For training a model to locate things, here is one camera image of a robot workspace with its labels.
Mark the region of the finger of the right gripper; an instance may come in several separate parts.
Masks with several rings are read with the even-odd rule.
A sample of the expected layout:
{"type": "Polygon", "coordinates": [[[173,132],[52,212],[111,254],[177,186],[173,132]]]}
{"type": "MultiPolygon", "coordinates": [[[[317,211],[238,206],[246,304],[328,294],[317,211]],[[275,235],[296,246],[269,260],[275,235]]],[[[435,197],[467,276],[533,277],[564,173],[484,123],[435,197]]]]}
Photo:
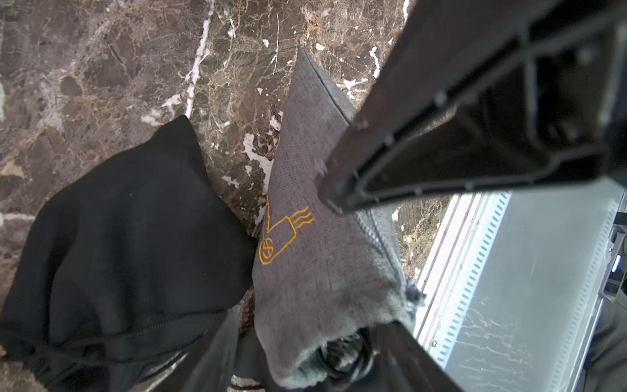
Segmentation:
{"type": "Polygon", "coordinates": [[[317,179],[339,214],[626,183],[623,1],[419,1],[317,179]]]}

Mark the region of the grey hair dryer pouch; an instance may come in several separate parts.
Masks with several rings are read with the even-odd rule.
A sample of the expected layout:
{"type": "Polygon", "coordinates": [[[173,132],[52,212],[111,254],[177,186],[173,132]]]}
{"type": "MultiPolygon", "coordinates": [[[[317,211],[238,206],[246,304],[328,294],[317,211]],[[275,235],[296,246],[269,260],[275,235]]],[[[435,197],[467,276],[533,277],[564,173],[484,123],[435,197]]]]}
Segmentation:
{"type": "Polygon", "coordinates": [[[252,270],[255,329],[273,381],[295,390],[327,378],[317,356],[363,328],[413,328],[391,207],[339,215],[316,178],[355,114],[304,49],[294,66],[252,270]]]}

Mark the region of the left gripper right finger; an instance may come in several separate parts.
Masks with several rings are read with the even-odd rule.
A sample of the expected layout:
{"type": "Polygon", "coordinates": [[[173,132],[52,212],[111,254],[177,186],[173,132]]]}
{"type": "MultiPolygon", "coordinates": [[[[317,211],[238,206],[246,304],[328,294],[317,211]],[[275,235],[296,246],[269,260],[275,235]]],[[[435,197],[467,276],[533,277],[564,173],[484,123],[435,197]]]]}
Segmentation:
{"type": "Polygon", "coordinates": [[[401,323],[376,326],[372,333],[388,391],[462,392],[401,323]]]}

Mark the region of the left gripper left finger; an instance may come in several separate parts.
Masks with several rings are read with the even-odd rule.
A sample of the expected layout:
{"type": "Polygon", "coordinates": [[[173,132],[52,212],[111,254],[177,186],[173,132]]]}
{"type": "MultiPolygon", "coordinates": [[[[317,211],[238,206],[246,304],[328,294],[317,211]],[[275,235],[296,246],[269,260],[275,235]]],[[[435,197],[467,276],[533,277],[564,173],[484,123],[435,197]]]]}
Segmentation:
{"type": "Polygon", "coordinates": [[[158,333],[163,349],[184,358],[153,391],[227,391],[234,372],[239,309],[179,317],[158,333]]]}

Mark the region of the dark green hair dryer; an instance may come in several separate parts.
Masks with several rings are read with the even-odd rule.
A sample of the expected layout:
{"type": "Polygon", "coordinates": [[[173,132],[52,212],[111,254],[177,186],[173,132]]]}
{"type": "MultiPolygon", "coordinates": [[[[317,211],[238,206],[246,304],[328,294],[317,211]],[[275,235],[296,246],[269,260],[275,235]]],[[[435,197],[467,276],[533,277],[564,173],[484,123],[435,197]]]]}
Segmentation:
{"type": "Polygon", "coordinates": [[[335,341],[329,341],[316,350],[315,358],[328,375],[330,384],[346,388],[367,376],[374,362],[374,346],[368,328],[335,341]]]}

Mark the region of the black pouch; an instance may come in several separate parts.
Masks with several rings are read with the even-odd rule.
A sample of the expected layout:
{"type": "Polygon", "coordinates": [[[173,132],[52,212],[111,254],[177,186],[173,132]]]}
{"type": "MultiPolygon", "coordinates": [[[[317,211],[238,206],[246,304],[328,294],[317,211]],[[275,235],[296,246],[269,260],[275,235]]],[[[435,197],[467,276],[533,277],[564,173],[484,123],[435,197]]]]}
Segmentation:
{"type": "Polygon", "coordinates": [[[127,391],[251,287],[256,240],[180,116],[54,195],[1,313],[4,360],[50,391],[127,391]]]}

